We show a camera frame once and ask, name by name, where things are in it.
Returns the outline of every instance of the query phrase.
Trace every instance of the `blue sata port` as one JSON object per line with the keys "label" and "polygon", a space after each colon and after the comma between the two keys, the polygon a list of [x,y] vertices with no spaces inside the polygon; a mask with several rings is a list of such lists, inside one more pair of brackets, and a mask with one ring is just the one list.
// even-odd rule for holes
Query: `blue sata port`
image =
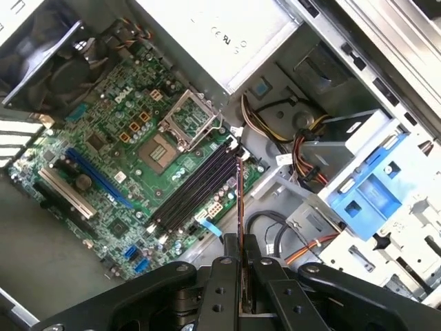
{"label": "blue sata port", "polygon": [[145,271],[147,267],[149,266],[150,262],[147,259],[142,259],[141,262],[138,263],[138,265],[135,267],[135,272],[137,274],[141,273],[142,271]]}
{"label": "blue sata port", "polygon": [[124,253],[126,259],[131,259],[133,255],[137,252],[138,248],[135,245],[131,245],[129,249]]}

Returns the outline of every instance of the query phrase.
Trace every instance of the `ram slot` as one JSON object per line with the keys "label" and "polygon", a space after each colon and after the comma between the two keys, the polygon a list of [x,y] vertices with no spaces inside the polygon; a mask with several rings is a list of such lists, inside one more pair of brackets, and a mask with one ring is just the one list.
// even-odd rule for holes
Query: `ram slot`
{"label": "ram slot", "polygon": [[159,207],[150,219],[162,220],[163,216],[167,214],[171,209],[176,207],[177,203],[185,200],[188,192],[201,184],[201,178],[212,172],[216,168],[216,164],[220,164],[224,159],[231,157],[227,152],[227,145],[220,146],[203,164],[199,169],[190,176],[185,183],[177,189],[165,203]]}
{"label": "ram slot", "polygon": [[235,170],[235,158],[227,160],[217,172],[210,174],[210,177],[204,179],[204,184],[199,189],[190,193],[191,196],[184,204],[174,208],[172,213],[165,217],[165,226],[168,230],[176,230],[188,216],[205,202],[224,182],[231,177]]}

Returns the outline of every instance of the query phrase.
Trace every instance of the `metal sheet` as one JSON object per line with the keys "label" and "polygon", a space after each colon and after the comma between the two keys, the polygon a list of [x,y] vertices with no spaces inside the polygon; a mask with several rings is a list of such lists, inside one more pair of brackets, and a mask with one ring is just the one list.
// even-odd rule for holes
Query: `metal sheet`
{"label": "metal sheet", "polygon": [[336,2],[441,117],[439,27],[412,0]]}
{"label": "metal sheet", "polygon": [[136,1],[229,94],[299,26],[272,0]]}

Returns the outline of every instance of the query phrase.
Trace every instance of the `black cable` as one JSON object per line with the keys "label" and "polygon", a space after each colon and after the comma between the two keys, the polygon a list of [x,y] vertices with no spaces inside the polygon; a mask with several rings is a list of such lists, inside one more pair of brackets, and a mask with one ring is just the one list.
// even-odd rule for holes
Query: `black cable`
{"label": "black cable", "polygon": [[285,224],[280,228],[280,230],[276,234],[276,238],[274,239],[274,257],[280,258],[280,242],[282,241],[282,236],[285,233],[286,230],[288,230],[290,227]]}
{"label": "black cable", "polygon": [[263,236],[263,240],[265,241],[265,244],[268,245],[267,237],[268,237],[268,231],[269,231],[269,229],[271,229],[272,227],[274,227],[274,226],[276,226],[276,225],[279,225],[279,223],[275,222],[275,223],[271,224],[271,225],[265,230],[265,236]]}
{"label": "black cable", "polygon": [[274,212],[273,210],[261,210],[259,212],[255,212],[250,217],[248,217],[245,222],[245,233],[251,233],[251,227],[253,226],[254,222],[261,216],[268,217],[269,219],[272,219],[279,224],[285,224],[285,219],[287,218],[281,213]]}
{"label": "black cable", "polygon": [[281,224],[282,226],[277,232],[276,238],[274,239],[274,256],[280,257],[280,242],[282,240],[283,234],[289,228],[289,226],[286,224],[287,217],[273,210],[261,210],[260,212],[255,212],[245,222],[245,233],[251,233],[251,227],[253,226],[254,222],[261,216],[268,217],[275,221],[276,224]]}

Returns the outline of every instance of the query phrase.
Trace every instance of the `screw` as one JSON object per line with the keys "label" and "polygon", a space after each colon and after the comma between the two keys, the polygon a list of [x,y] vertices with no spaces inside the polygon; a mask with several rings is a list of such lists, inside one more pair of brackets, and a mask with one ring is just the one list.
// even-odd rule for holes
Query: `screw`
{"label": "screw", "polygon": [[306,267],[306,271],[308,271],[308,272],[310,272],[312,274],[315,274],[315,273],[319,272],[320,269],[318,267],[316,267],[315,265],[308,265]]}
{"label": "screw", "polygon": [[64,331],[64,326],[62,326],[61,324],[57,324],[43,329],[43,331]]}
{"label": "screw", "polygon": [[393,169],[390,165],[388,165],[387,167],[384,168],[384,172],[386,174],[391,174],[393,172]]}
{"label": "screw", "polygon": [[221,259],[220,262],[222,264],[231,264],[233,261],[229,257],[225,257],[224,259]]}
{"label": "screw", "polygon": [[188,265],[180,265],[179,267],[177,267],[176,271],[187,271],[188,270]]}
{"label": "screw", "polygon": [[194,328],[194,324],[187,324],[186,326],[184,326],[181,331],[193,331]]}
{"label": "screw", "polygon": [[263,265],[270,265],[270,264],[273,263],[273,261],[272,261],[271,259],[268,259],[268,258],[261,259],[260,262],[261,262]]}

